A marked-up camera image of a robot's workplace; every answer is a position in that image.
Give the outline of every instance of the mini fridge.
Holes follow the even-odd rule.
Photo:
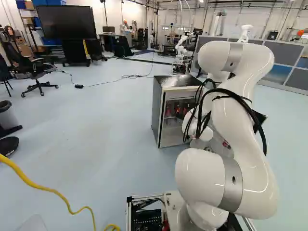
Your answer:
[[[151,127],[158,148],[184,144],[183,119],[200,84],[191,75],[154,76]]]

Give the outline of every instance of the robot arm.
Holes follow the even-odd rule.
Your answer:
[[[182,46],[182,43],[186,41],[187,38],[189,38],[193,33],[188,34],[188,32],[185,32],[182,36],[177,45],[175,46],[175,49],[178,51],[178,55],[183,57],[186,53],[187,50]]]
[[[240,35],[240,38],[237,42],[241,42],[241,43],[247,43],[248,42],[248,32],[253,28],[252,25],[243,25],[242,27],[242,32]],[[210,73],[208,73],[207,78],[212,79],[215,82],[224,82],[227,80],[228,76],[229,76],[229,72],[226,71],[221,71],[220,69],[212,69]],[[212,109],[212,98],[208,96],[207,98],[205,98],[204,101],[204,105],[203,105],[203,114],[202,116],[205,116],[211,109]],[[182,124],[182,131],[185,132],[186,130],[186,126],[188,124],[189,118],[191,117],[193,113],[193,109],[190,110],[184,118],[183,124]],[[189,126],[188,129],[188,135],[190,136],[194,136],[196,134],[196,128],[197,128],[197,118],[198,118],[198,114],[195,113],[194,114],[194,119],[192,120],[192,123]],[[202,141],[209,141],[211,140],[213,137],[213,131],[210,128],[206,128],[205,131],[202,133],[200,139]]]
[[[198,62],[207,72],[234,73],[219,88],[252,100],[256,83],[272,69],[274,56],[261,45],[212,41],[200,49]],[[211,93],[209,98],[213,95],[225,94]],[[213,207],[247,218],[270,218],[277,210],[278,185],[255,138],[250,115],[233,98],[216,99],[211,108],[213,124],[232,147],[234,159],[200,149],[186,149],[178,156],[176,182],[190,218],[204,230]]]

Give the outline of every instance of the extension cord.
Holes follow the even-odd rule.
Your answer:
[[[48,188],[48,187],[45,187],[45,186],[42,186],[42,185],[39,185],[39,184],[32,182],[23,173],[23,171],[20,169],[20,167],[15,162],[13,162],[9,158],[3,156],[2,154],[0,154],[0,162],[3,162],[7,166],[11,167],[16,172],[16,174],[23,180],[23,182],[26,183],[27,185],[29,185],[30,187],[35,188],[35,189],[39,189],[39,190],[43,190],[43,191],[47,191],[47,192],[50,192],[50,193],[52,192],[52,193],[56,194],[57,196],[59,196],[66,203],[67,209],[68,209],[70,214],[75,215],[75,214],[80,213],[85,208],[88,209],[91,212],[91,215],[92,215],[93,229],[94,229],[94,231],[96,231],[94,213],[93,213],[93,210],[89,206],[83,206],[77,212],[73,212],[72,209],[71,209],[71,205],[70,205],[69,201],[61,193],[59,193],[57,190],[51,189],[51,188]],[[120,228],[118,226],[114,225],[114,224],[107,225],[106,228],[104,229],[104,231],[106,231],[108,228],[112,228],[112,231],[120,231]]]

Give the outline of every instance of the chair armrest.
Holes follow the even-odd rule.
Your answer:
[[[43,60],[43,59],[45,59],[45,58],[37,58],[37,59],[31,60],[31,62],[36,62],[36,61],[40,61],[40,60]]]

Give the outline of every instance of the black office chair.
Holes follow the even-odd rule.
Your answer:
[[[42,87],[55,87],[59,88],[58,85],[51,85],[50,82],[40,83],[38,78],[43,77],[44,75],[51,73],[50,70],[53,68],[51,64],[43,63],[44,58],[38,58],[34,60],[29,60],[27,57],[23,57],[20,53],[18,53],[15,48],[10,43],[10,39],[8,34],[5,31],[0,32],[0,41],[3,46],[3,49],[8,57],[9,60],[18,63],[19,66],[13,66],[12,70],[19,72],[19,73],[31,73],[31,79],[36,81],[35,85],[28,86],[28,90],[24,91],[21,94],[21,97],[25,97],[26,93],[33,91],[34,89],[38,88],[40,91],[40,95],[44,96],[42,91]]]
[[[7,66],[4,58],[0,54],[0,81],[3,82],[3,83],[0,83],[0,84],[4,84],[5,85],[6,90],[8,91],[9,96],[12,97],[11,93],[10,93],[10,90],[8,88],[8,85],[9,85],[10,88],[13,90],[12,86],[10,85],[10,83],[8,81],[9,77],[10,77],[10,72],[9,72],[8,66]]]

